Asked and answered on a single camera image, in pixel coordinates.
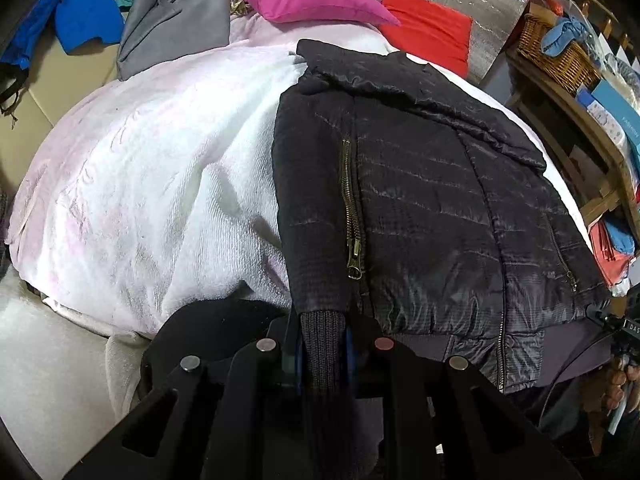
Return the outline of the right hand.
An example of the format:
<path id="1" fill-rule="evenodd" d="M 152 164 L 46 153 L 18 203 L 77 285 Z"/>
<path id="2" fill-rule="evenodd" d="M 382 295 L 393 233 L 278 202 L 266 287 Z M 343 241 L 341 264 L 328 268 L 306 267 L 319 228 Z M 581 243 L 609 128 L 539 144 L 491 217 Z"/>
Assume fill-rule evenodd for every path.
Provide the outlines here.
<path id="1" fill-rule="evenodd" d="M 624 414 L 639 407 L 639 367 L 625 364 L 615 358 L 604 372 L 584 390 L 584 409 L 589 420 L 589 442 L 591 451 L 598 456 L 602 451 L 604 422 L 626 401 Z"/>

